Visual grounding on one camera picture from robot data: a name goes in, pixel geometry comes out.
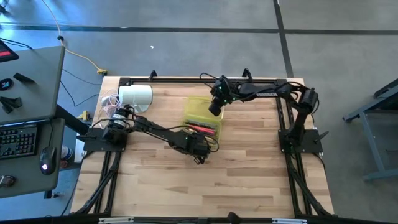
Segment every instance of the computer mouse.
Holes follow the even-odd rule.
[[[44,175],[54,172],[57,162],[57,149],[55,147],[45,147],[40,153],[40,170]]]

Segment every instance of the gray metal stand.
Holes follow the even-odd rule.
[[[390,86],[389,90],[384,91],[383,93],[375,94],[377,96],[375,100],[372,102],[360,107],[356,111],[350,113],[343,117],[343,120],[346,123],[350,123],[355,118],[360,118],[364,133],[369,141],[369,145],[371,148],[372,155],[376,162],[378,172],[374,172],[363,177],[364,180],[374,180],[374,179],[383,179],[393,176],[398,176],[398,169],[389,169],[387,170],[383,164],[382,156],[380,155],[380,149],[377,148],[376,144],[376,136],[372,132],[371,126],[369,124],[368,114],[371,113],[396,113],[395,110],[389,110],[386,105],[391,102],[396,102],[398,98],[398,85],[397,86]]]

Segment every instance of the wooden table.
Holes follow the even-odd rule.
[[[117,89],[119,78],[105,77],[100,96]],[[303,83],[301,78],[291,80]],[[199,83],[148,85],[153,87],[154,100],[142,115],[163,127],[180,124],[187,96],[210,97],[209,88]],[[94,122],[100,108],[98,103]],[[203,165],[152,136],[130,134],[120,163],[112,216],[226,217],[235,212],[240,217],[292,217],[275,99],[234,102],[225,107],[222,124],[220,150],[211,153]],[[306,127],[313,127],[311,117]],[[81,208],[97,187],[103,157],[103,152],[95,152],[83,161],[71,212]],[[302,154],[302,158],[309,189],[333,213],[321,162],[311,154]],[[297,192],[304,211],[301,191]]]

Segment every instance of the white cable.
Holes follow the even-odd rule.
[[[99,111],[99,113],[98,113],[98,116],[97,116],[97,119],[98,119],[98,120],[100,120],[102,111],[105,111],[106,117],[107,117],[107,118],[110,118],[110,117],[112,116],[112,114],[114,113],[114,111],[115,111],[116,109],[119,109],[119,108],[121,107],[121,105],[122,105],[122,102],[118,100],[118,97],[119,97],[119,94],[117,94],[118,90],[115,90],[115,89],[110,89],[110,90],[106,91],[106,92],[105,92],[104,94],[102,94],[102,96],[99,97],[98,99],[99,99],[100,101],[102,101],[102,99],[104,98],[104,96],[105,96],[107,93],[109,93],[110,91],[115,91],[116,93],[113,93],[113,94],[109,95],[109,97],[108,97],[108,102],[107,102],[106,106],[102,106],[101,109],[100,109],[100,111]],[[101,123],[99,123],[99,126],[100,126],[101,129],[105,129],[105,128],[102,126]]]
[[[55,25],[57,25],[58,34],[59,34],[59,36],[61,37],[61,36],[62,36],[62,35],[61,35],[61,29],[60,29],[60,26],[59,26],[59,24],[58,24],[57,18],[55,18],[55,15],[54,15],[54,13],[52,12],[50,6],[49,6],[44,0],[42,0],[42,2],[45,4],[45,6],[47,7],[47,9],[49,9],[49,11],[51,12],[51,15],[52,15],[52,17],[54,18],[54,21],[55,21]],[[91,64],[93,64],[94,67],[97,69],[97,73],[98,73],[98,74],[104,74],[104,73],[108,72],[107,69],[99,68],[99,67],[98,67],[92,60],[90,60],[88,57],[83,56],[83,55],[80,55],[80,54],[78,54],[78,53],[75,53],[75,52],[73,52],[73,51],[67,49],[67,47],[63,44],[63,40],[62,40],[62,39],[60,39],[59,41],[61,42],[61,45],[65,48],[65,50],[66,50],[68,53],[73,54],[73,55],[76,55],[76,56],[81,57],[81,58],[84,58],[84,59],[86,59],[87,61],[89,61]]]

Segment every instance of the black clamp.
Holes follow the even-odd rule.
[[[251,73],[250,73],[250,71],[249,71],[248,68],[245,68],[245,69],[243,70],[242,77],[243,77],[243,78],[246,78],[246,77],[247,77],[248,80],[249,80],[249,82],[250,82],[250,83],[253,83],[253,77],[251,76]]]
[[[19,108],[22,106],[22,100],[20,97],[18,98],[7,98],[7,97],[0,97],[0,103],[2,103],[2,109],[4,112],[11,113],[14,109]]]
[[[230,224],[241,224],[241,222],[242,222],[242,218],[239,217],[234,212],[229,212],[228,216],[226,218],[228,219]]]
[[[156,77],[156,76],[157,76],[157,73],[156,73],[155,70],[153,70],[153,71],[150,73],[150,75],[149,75],[149,81],[152,82],[153,79],[154,79],[154,77]]]

